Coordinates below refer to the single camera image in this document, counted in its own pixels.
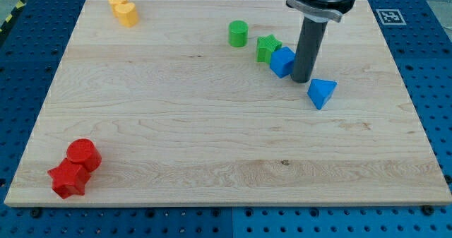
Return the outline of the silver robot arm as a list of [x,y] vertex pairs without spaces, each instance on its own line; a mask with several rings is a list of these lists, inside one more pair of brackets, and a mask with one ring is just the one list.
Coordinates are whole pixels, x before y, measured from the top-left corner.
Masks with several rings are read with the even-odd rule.
[[286,0],[286,5],[300,11],[315,23],[330,20],[339,23],[354,6],[355,0]]

